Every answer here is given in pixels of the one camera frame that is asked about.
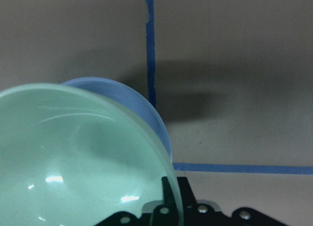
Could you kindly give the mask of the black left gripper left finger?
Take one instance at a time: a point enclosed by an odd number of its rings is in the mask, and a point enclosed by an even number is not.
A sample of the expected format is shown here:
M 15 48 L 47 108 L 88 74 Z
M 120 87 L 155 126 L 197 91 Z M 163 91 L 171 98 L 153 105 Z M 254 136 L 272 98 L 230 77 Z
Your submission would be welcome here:
M 179 212 L 167 177 L 161 178 L 163 200 L 138 218 L 128 211 L 119 211 L 97 223 L 98 226 L 177 226 Z

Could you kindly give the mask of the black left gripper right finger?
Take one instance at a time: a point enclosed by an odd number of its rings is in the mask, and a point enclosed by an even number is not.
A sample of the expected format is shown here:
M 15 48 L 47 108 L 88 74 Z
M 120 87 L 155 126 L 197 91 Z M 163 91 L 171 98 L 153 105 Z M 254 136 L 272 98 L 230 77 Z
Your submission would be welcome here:
M 284 226 L 285 224 L 249 207 L 225 215 L 212 201 L 196 200 L 186 177 L 178 177 L 185 226 Z

